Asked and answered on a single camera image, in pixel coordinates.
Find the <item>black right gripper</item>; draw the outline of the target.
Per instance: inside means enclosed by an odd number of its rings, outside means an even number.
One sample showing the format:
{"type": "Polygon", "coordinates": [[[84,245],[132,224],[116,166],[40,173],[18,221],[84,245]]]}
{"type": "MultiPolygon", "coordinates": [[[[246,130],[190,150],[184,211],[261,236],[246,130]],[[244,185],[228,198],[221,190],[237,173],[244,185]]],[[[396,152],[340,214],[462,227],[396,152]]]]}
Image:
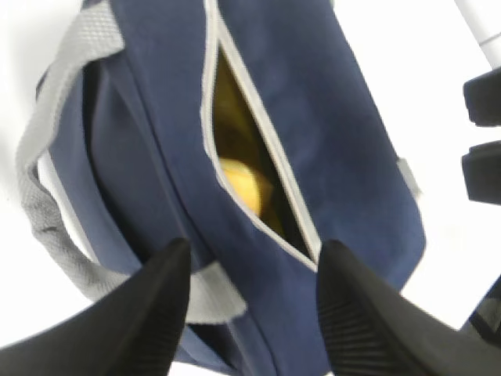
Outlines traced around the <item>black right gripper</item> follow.
{"type": "MultiPolygon", "coordinates": [[[[463,97],[469,119],[481,128],[500,126],[500,69],[467,81],[463,97]]],[[[467,195],[470,200],[500,204],[500,141],[473,146],[462,157],[467,195]]]]}

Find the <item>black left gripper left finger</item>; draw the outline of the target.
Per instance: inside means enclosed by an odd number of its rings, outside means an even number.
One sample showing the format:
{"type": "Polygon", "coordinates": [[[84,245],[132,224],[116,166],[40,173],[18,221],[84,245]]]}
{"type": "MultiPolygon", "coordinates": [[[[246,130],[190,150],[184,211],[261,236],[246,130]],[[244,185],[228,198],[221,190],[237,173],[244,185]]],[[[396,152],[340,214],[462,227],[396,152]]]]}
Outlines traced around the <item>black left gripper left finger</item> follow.
{"type": "Polygon", "coordinates": [[[78,315],[1,350],[3,375],[166,375],[189,302],[189,243],[173,240],[78,315]]]}

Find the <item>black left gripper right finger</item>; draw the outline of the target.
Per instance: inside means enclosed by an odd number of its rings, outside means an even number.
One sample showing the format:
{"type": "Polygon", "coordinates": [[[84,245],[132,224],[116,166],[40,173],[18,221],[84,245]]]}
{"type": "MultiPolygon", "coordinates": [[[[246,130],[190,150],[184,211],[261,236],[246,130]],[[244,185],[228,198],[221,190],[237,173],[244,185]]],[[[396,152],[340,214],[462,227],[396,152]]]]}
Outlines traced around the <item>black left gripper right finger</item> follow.
{"type": "Polygon", "coordinates": [[[500,347],[403,298],[342,242],[323,244],[317,312],[335,375],[498,375],[500,347]]]}

